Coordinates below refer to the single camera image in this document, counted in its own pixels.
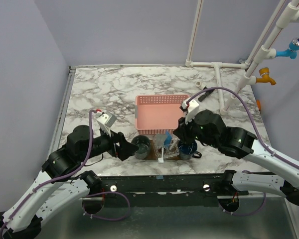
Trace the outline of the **dark blue mug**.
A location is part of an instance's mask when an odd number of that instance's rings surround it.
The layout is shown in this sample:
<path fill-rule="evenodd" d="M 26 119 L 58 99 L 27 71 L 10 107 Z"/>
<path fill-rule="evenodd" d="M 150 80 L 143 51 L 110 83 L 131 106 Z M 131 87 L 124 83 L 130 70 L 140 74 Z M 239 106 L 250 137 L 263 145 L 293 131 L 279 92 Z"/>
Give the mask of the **dark blue mug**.
<path fill-rule="evenodd" d="M 202 157 L 202 154 L 197 151 L 198 145 L 196 141 L 192 142 L 191 144 L 185 144 L 180 141 L 177 147 L 179 150 L 179 158 L 181 160 L 190 160 L 191 158 L 200 159 Z"/>

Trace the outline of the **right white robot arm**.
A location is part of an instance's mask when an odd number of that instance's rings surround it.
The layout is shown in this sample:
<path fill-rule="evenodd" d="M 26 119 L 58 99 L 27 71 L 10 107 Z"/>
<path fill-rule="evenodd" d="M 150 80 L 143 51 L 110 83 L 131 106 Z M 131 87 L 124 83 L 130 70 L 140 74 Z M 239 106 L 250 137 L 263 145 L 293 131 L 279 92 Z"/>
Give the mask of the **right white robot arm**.
<path fill-rule="evenodd" d="M 260 138 L 253 133 L 241 127 L 226 126 L 220 115 L 204 110 L 189 123 L 180 118 L 173 134 L 182 143 L 199 141 L 226 156 L 244 159 L 270 171 L 269 174 L 247 174 L 227 170 L 226 178 L 219 183 L 223 194 L 265 192 L 284 197 L 299 206 L 299 161 L 261 144 Z"/>

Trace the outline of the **dark green mug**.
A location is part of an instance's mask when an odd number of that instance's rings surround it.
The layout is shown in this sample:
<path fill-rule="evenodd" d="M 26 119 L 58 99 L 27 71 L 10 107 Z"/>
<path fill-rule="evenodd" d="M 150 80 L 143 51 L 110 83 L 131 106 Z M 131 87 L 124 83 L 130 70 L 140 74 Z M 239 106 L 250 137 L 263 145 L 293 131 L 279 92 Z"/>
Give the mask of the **dark green mug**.
<path fill-rule="evenodd" d="M 135 152 L 135 158 L 146 159 L 150 154 L 150 139 L 145 135 L 138 135 L 133 138 L 132 144 L 136 145 L 139 149 Z"/>

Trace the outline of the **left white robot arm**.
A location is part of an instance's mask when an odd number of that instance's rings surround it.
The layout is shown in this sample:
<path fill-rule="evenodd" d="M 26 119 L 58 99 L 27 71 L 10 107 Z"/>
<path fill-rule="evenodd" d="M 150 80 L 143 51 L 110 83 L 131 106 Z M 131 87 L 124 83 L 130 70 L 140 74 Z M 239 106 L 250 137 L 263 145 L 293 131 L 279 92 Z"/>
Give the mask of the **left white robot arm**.
<path fill-rule="evenodd" d="M 74 200 L 104 192 L 101 179 L 90 170 L 77 176 L 74 184 L 52 197 L 52 193 L 71 180 L 91 157 L 108 152 L 124 161 L 137 150 L 138 146 L 128 142 L 121 132 L 102 133 L 94 138 L 89 126 L 75 127 L 66 143 L 49 155 L 20 200 L 11 209 L 0 212 L 0 238 L 33 239 L 45 222 Z"/>

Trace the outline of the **clear textured acrylic holder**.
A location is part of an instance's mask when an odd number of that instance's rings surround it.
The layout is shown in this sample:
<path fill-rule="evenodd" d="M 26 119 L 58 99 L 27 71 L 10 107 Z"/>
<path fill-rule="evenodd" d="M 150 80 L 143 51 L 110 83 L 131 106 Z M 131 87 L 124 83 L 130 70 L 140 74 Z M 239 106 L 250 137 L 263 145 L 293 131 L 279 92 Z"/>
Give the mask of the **clear textured acrylic holder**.
<path fill-rule="evenodd" d="M 168 138 L 165 134 L 156 134 L 153 138 L 154 153 L 159 163 L 174 160 L 179 156 L 179 149 L 176 146 L 178 138 L 172 137 L 169 145 L 166 145 L 164 141 Z"/>

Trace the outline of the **white capped toothbrush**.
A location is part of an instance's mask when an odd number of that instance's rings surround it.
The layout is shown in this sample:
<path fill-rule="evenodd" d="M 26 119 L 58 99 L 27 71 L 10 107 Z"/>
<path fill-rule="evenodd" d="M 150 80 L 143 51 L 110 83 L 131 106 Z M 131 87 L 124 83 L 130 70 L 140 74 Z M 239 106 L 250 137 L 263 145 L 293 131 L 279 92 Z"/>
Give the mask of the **white capped toothbrush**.
<path fill-rule="evenodd" d="M 158 153 L 160 153 L 160 155 L 159 155 L 159 157 L 158 157 L 158 163 L 159 164 L 162 164 L 162 163 L 164 163 L 164 147 L 161 147 L 161 148 L 159 148 L 158 149 Z"/>

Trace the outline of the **brown wooden oval tray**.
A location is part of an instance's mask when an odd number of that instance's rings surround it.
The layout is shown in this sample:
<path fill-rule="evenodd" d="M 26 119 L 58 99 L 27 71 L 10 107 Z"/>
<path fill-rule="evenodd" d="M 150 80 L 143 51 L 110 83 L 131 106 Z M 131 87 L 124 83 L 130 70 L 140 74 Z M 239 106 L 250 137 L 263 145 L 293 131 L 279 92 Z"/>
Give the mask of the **brown wooden oval tray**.
<path fill-rule="evenodd" d="M 155 142 L 153 140 L 150 140 L 151 142 L 151 157 L 153 159 L 158 159 L 160 153 L 158 153 L 158 149 Z M 164 161 L 166 160 L 178 160 L 178 157 L 179 157 L 179 150 L 178 150 L 178 147 L 175 147 L 173 150 L 169 150 L 169 147 L 168 149 L 164 149 Z"/>

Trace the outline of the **blue toothpaste tube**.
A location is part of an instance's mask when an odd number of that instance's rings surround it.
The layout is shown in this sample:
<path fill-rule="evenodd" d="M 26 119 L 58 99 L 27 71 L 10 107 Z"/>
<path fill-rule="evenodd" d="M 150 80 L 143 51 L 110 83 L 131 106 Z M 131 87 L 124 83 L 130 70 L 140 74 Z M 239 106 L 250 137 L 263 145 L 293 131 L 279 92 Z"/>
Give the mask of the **blue toothpaste tube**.
<path fill-rule="evenodd" d="M 165 132 L 165 140 L 163 142 L 164 147 L 168 148 L 169 145 L 170 145 L 170 143 L 171 143 L 171 141 L 172 141 L 172 136 L 171 136 L 171 134 L 168 131 L 166 131 Z"/>

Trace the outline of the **pink plastic basket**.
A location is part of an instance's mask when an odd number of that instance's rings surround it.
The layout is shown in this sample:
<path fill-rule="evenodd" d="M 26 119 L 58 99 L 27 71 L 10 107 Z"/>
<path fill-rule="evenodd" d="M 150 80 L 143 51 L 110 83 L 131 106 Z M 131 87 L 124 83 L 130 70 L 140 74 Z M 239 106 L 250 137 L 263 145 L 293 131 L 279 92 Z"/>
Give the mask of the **pink plastic basket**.
<path fill-rule="evenodd" d="M 141 135 L 172 133 L 184 116 L 180 109 L 189 95 L 138 95 L 135 98 L 135 127 Z"/>

